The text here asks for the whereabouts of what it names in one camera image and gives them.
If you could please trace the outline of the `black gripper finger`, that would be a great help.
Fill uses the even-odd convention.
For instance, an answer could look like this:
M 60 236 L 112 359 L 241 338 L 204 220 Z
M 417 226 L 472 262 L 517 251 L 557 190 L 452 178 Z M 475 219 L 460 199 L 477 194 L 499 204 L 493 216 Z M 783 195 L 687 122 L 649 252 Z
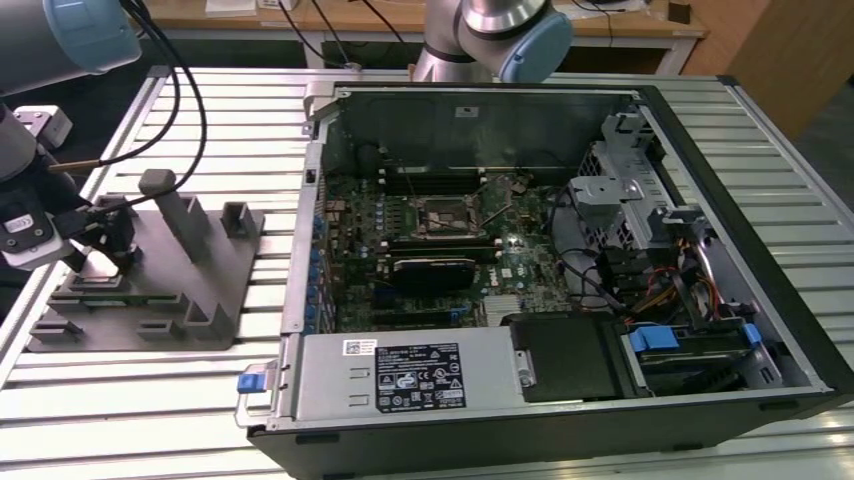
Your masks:
M 106 214 L 101 211 L 124 203 L 124 197 L 98 197 L 86 213 L 85 231 L 85 245 L 105 255 L 120 273 L 132 269 L 141 255 L 134 243 L 137 214 L 130 207 Z
M 86 232 L 88 224 L 88 208 L 70 210 L 56 217 L 56 230 L 65 241 L 82 235 Z M 85 255 L 74 246 L 70 246 L 70 252 L 62 256 L 61 261 L 74 273 L 80 273 L 85 264 Z

